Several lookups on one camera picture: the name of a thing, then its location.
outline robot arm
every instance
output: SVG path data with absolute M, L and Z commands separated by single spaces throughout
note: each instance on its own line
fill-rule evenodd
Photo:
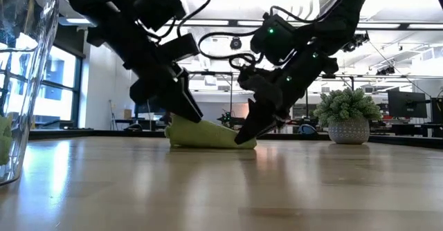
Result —
M 180 0 L 69 0 L 72 8 L 88 18 L 95 28 L 87 41 L 94 46 L 107 42 L 138 76 L 130 88 L 135 103 L 156 100 L 161 107 L 193 122 L 202 113 L 188 89 L 188 72 L 177 62 L 199 54 L 191 34 L 158 45 L 159 38 L 147 31 L 158 30 L 170 19 L 182 19 Z
M 158 45 L 152 40 L 159 37 L 147 31 L 149 28 L 158 30 L 169 19 L 184 18 L 179 0 L 69 2 L 74 10 L 96 25 L 89 29 L 87 41 L 95 46 L 107 42 L 122 58 L 123 66 L 139 77 L 130 90 L 135 103 L 155 99 L 167 111 L 200 121 L 202 113 L 188 89 L 188 72 L 177 64 L 181 59 L 200 53 L 195 40 L 191 34 L 179 35 L 177 39 Z M 230 63 L 235 58 L 251 61 L 250 66 L 239 68 L 238 82 L 243 89 L 254 91 L 255 101 L 249 102 L 249 115 L 235 142 L 246 142 L 284 125 L 290 108 L 320 73 L 337 72 L 336 59 L 329 56 L 353 40 L 364 2 L 338 0 L 330 11 L 315 21 L 299 19 L 307 23 L 300 28 L 271 12 L 253 32 L 251 50 L 261 54 L 258 61 L 252 54 L 224 57 L 229 58 Z M 285 66 L 274 71 L 256 68 L 255 64 L 263 57 L 276 66 Z
M 321 72 L 338 71 L 333 55 L 352 41 L 365 0 L 338 0 L 321 21 L 295 28 L 278 15 L 265 15 L 264 23 L 251 40 L 251 50 L 263 53 L 273 64 L 283 68 L 265 71 L 243 66 L 239 85 L 254 91 L 249 114 L 235 142 L 241 144 L 289 119 L 289 110 L 303 97 Z

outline green cloth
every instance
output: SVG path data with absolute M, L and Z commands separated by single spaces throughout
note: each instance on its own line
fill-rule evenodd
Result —
M 11 121 L 0 117 L 0 166 L 9 162 L 9 151 L 12 145 Z
M 166 127 L 165 135 L 171 146 L 228 149 L 254 149 L 257 146 L 256 139 L 237 145 L 234 141 L 237 132 L 227 127 L 205 120 L 197 124 L 178 115 L 172 116 L 172 124 Z

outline white textured pot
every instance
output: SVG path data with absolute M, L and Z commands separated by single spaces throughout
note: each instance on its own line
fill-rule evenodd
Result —
M 369 121 L 365 118 L 329 124 L 329 137 L 337 144 L 361 145 L 368 141 L 369 134 Z

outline wooden table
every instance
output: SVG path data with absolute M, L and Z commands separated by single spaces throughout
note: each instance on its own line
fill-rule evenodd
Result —
M 170 149 L 165 139 L 30 143 L 0 188 L 0 230 L 442 230 L 443 153 L 259 141 Z

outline glass pitcher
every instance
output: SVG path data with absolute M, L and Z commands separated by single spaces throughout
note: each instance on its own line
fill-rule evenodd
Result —
M 58 0 L 0 0 L 0 185 L 20 177 Z

